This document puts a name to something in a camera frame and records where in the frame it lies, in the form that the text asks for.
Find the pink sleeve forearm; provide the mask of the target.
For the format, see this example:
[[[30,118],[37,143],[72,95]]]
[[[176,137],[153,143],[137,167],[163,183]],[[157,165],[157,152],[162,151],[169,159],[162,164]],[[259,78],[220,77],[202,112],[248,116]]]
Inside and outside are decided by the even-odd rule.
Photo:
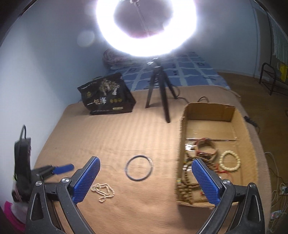
[[[16,202],[4,203],[4,214],[12,226],[20,233],[25,233],[25,223],[28,206],[26,203]]]

